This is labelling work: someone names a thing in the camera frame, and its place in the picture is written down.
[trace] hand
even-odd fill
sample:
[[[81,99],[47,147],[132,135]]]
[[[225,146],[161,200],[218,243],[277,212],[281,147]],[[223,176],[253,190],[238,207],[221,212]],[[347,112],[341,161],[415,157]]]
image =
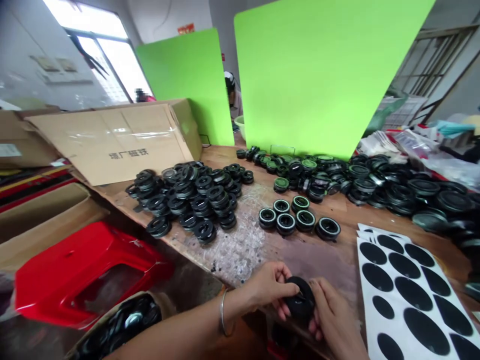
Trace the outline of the hand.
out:
[[[308,329],[325,340],[338,360],[369,359],[349,304],[323,277],[310,280],[315,310]]]
[[[285,321],[291,314],[282,298],[294,296],[300,291],[298,285],[285,283],[291,276],[283,262],[266,262],[241,289],[247,294],[252,308],[273,304],[278,316]]]

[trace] bucket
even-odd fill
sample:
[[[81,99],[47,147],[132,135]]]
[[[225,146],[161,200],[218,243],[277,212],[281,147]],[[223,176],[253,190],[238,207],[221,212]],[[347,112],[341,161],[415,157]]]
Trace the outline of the bucket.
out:
[[[245,121],[244,121],[244,116],[241,115],[239,117],[237,117],[235,120],[233,120],[233,122],[238,125],[238,127],[240,128],[240,134],[241,134],[241,137],[243,138],[243,140],[247,141],[247,139],[245,138]]]

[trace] red sign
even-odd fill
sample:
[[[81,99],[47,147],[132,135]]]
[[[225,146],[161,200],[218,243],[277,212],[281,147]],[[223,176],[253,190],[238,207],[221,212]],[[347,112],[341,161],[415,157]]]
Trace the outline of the red sign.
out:
[[[178,30],[178,33],[180,35],[194,33],[195,32],[195,25],[192,22],[188,25],[179,27],[177,30]]]

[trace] cardboard box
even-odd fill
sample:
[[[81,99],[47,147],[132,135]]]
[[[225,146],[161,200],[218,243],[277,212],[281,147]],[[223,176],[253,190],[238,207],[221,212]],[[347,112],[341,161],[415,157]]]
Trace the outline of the cardboard box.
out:
[[[38,110],[0,110],[0,169],[49,166],[59,158],[55,148],[24,118],[58,113],[57,106]]]
[[[113,317],[117,313],[120,306],[124,302],[126,302],[130,299],[139,298],[143,294],[150,294],[153,301],[155,301],[155,303],[158,305],[158,307],[160,308],[160,312],[161,312],[161,321],[164,321],[168,318],[171,318],[173,315],[175,315],[177,313],[177,311],[175,310],[175,307],[172,304],[171,300],[169,299],[167,294],[165,294],[164,292],[154,293],[154,292],[151,292],[151,291],[139,291],[139,292],[133,294],[132,296],[130,296],[129,298],[125,299],[124,301],[118,303],[114,307],[112,307],[105,315],[103,315],[100,319],[98,319],[98,321],[95,323],[95,325],[93,325],[91,327],[91,329],[88,330],[86,332],[86,334],[83,335],[81,337],[81,339],[73,346],[73,348],[65,355],[64,359],[65,360],[75,359],[77,349],[84,342],[85,339],[89,338],[90,335],[93,332],[95,332],[100,326],[102,326],[103,324],[108,322],[110,320],[110,318]]]
[[[197,123],[187,99],[34,116],[28,120],[93,185],[158,174],[199,160]]]
[[[77,183],[0,213],[0,273],[14,274],[35,255],[108,213]]]

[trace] wooden table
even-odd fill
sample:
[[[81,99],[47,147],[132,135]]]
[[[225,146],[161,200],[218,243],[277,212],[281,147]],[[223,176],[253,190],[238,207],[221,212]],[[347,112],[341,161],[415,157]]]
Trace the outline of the wooden table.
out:
[[[282,238],[276,231],[261,229],[258,225],[259,210],[271,208],[276,199],[282,198],[291,202],[297,193],[287,191],[280,195],[274,192],[276,176],[268,174],[265,169],[255,166],[252,162],[237,159],[237,149],[210,146],[203,149],[201,157],[201,161],[212,169],[239,163],[247,170],[253,171],[254,183],[243,185],[243,195],[238,199],[238,208],[235,211],[236,227],[227,232],[218,227],[215,241],[207,246],[201,246],[195,236],[184,231],[176,221],[172,224],[170,233],[162,239],[190,261],[235,288],[241,286],[263,262],[284,261],[294,275],[305,279],[316,276],[327,278],[347,298],[358,319],[364,322],[357,255],[358,223],[362,223],[404,234],[415,244],[428,249],[442,266],[465,308],[480,311],[480,304],[463,292],[471,266],[462,252],[448,239],[427,233],[414,225],[410,219],[398,217],[386,209],[376,209],[369,205],[355,206],[340,193],[327,196],[321,204],[312,204],[310,210],[317,220],[326,216],[340,224],[341,233],[337,243],[324,242],[314,234],[299,231]],[[75,172],[74,176],[143,227],[146,227],[152,219],[153,216],[149,212],[134,212],[133,209],[138,203],[125,193],[125,188],[132,181],[90,186],[78,172]],[[470,317],[478,322],[472,314]],[[298,326],[295,326],[295,329],[309,338],[308,332],[304,329]]]

